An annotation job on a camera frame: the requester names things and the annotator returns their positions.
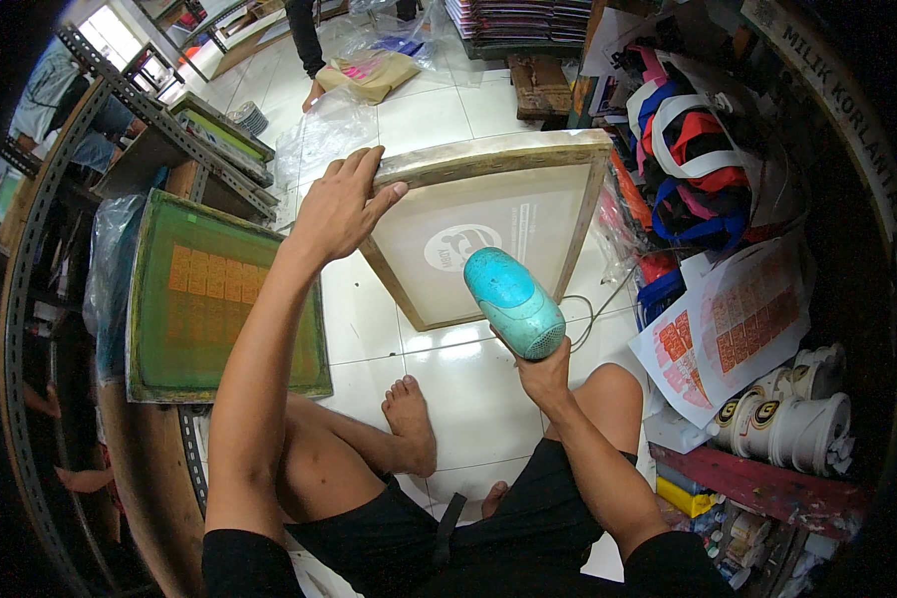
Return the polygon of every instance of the hair dryer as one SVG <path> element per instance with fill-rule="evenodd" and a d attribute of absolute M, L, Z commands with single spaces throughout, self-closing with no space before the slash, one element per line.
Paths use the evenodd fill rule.
<path fill-rule="evenodd" d="M 528 360 L 548 357 L 565 336 L 562 310 L 531 273 L 501 249 L 485 247 L 465 263 L 465 283 L 502 339 Z"/>

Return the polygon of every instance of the wooden block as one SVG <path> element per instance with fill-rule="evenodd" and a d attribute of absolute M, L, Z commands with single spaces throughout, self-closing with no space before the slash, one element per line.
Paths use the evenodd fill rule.
<path fill-rule="evenodd" d="M 166 191 L 183 199 L 191 199 L 189 194 L 193 190 L 199 166 L 197 161 L 189 160 L 170 170 L 166 178 Z"/>
<path fill-rule="evenodd" d="M 870 489 L 758 463 L 715 448 L 688 454 L 648 443 L 655 460 L 702 486 L 790 525 L 835 540 L 860 529 Z"/>
<path fill-rule="evenodd" d="M 517 117 L 523 121 L 547 121 L 568 116 L 571 89 L 559 60 L 548 55 L 511 54 Z"/>

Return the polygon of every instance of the paper sheet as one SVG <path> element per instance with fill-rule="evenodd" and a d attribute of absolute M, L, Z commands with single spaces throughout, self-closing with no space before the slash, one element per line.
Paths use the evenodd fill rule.
<path fill-rule="evenodd" d="M 598 29 L 591 39 L 591 46 L 585 56 L 582 75 L 602 77 L 614 75 L 617 62 L 614 54 L 622 51 L 624 46 L 633 42 L 636 37 L 650 34 L 655 24 L 671 15 L 670 10 L 663 10 L 651 18 L 641 18 L 630 12 L 605 8 L 598 22 Z"/>
<path fill-rule="evenodd" d="M 694 278 L 628 344 L 671 406 L 699 428 L 794 355 L 810 329 L 801 272 L 811 260 L 801 238 L 759 243 Z"/>

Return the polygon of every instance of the plastic bag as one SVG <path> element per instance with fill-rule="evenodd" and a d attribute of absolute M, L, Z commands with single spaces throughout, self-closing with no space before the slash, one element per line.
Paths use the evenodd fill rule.
<path fill-rule="evenodd" d="M 318 178 L 330 161 L 372 146 L 378 137 L 374 106 L 353 94 L 348 85 L 328 91 L 276 141 L 276 185 L 286 190 Z"/>
<path fill-rule="evenodd" d="M 145 195 L 107 199 L 94 216 L 83 322 L 96 337 L 98 384 L 105 384 L 126 371 L 126 302 L 145 205 Z"/>

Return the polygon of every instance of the hand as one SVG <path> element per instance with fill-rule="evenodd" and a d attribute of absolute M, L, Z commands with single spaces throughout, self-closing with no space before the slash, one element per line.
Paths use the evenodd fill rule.
<path fill-rule="evenodd" d="M 491 332 L 512 351 L 512 347 L 501 338 L 494 326 L 490 328 Z M 568 359 L 571 355 L 571 341 L 568 337 L 562 339 L 562 344 L 554 353 L 538 362 L 522 359 L 514 351 L 512 355 L 514 364 L 518 367 L 521 388 L 525 389 L 529 398 L 549 418 L 551 413 L 574 404 L 574 395 L 568 389 Z"/>
<path fill-rule="evenodd" d="M 289 239 L 312 252 L 319 265 L 356 251 L 385 211 L 408 192 L 407 184 L 393 183 L 368 199 L 384 150 L 376 146 L 335 160 L 312 183 Z"/>

